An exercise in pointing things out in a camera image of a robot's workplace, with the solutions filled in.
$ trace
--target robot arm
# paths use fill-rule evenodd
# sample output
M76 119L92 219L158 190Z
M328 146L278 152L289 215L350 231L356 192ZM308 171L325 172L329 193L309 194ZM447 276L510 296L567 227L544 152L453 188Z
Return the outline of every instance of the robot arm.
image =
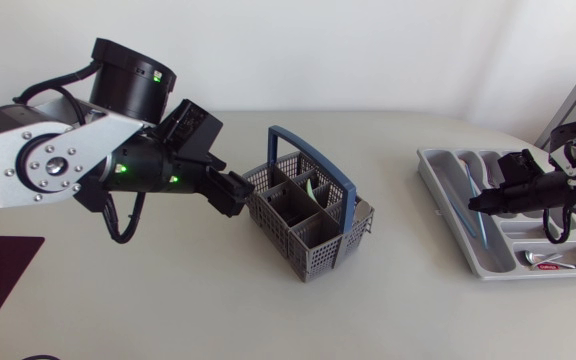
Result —
M576 122L554 129L550 137L549 162L555 170L544 171L529 150L510 153L498 163L504 182L496 189L484 189L470 199L471 210L489 215L543 210L544 232L555 244L570 233L572 213L576 214ZM562 207L564 229L555 238L549 229L549 209Z
M221 213L240 213L253 185L209 153L222 123L184 100L161 120L176 76L160 63L97 39L86 68L34 85L16 105L0 108L0 208L52 203L74 196L101 212L111 237L132 237L147 192L200 193ZM90 102L62 86L97 72ZM44 90L63 98L38 107ZM136 192L124 234L110 191Z

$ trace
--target gray cutlery tray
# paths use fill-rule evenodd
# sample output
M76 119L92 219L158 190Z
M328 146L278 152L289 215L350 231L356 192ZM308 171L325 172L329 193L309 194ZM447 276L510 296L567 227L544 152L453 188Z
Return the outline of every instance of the gray cutlery tray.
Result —
M472 188L465 166L468 163L477 194L483 188L502 183L503 175L497 160L510 152L521 150L481 149L419 149L419 173L430 189L443 218L466 256L472 272L483 280L511 280L523 278L554 278L576 276L576 269L531 270L524 251L538 254L559 253L557 261L576 264L576 218L573 216L568 241L555 245L548 241L542 225L542 212L482 214L488 248L484 248L475 211L468 209ZM473 237L464 226L453 206L459 209L465 222L476 232ZM551 209L551 231L561 232L561 209Z

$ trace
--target blue basket handle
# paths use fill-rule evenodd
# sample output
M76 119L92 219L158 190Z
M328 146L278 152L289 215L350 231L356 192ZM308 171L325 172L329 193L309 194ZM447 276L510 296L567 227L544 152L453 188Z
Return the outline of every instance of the blue basket handle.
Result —
M330 180L341 189L341 216L340 231L345 234L352 229L352 219L354 215L355 196L357 188L330 160L323 156L317 149L302 140L299 136L282 128L281 126L271 126L268 128L268 166L271 167L277 162L277 138L280 137L295 146L302 153L308 156L317 164L319 170L326 174Z

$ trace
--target white wall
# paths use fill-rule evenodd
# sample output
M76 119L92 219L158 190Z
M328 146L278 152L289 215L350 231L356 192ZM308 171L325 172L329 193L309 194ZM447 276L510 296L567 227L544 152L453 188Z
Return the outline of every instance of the white wall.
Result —
M208 110L406 110L533 141L576 82L576 1L0 1L0 105L96 37ZM72 86L86 99L91 81Z

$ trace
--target table surface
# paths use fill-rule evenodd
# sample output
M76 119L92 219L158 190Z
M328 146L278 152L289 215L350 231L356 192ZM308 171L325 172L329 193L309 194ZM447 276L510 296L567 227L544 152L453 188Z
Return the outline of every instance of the table surface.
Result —
M410 113L216 115L228 170L262 164L275 124L342 169L375 208L359 250L304 284L247 209L201 195L148 195L126 245L73 199L0 209L0 235L46 238L0 310L0 359L576 359L576 278L478 280L417 172L419 147L525 142Z

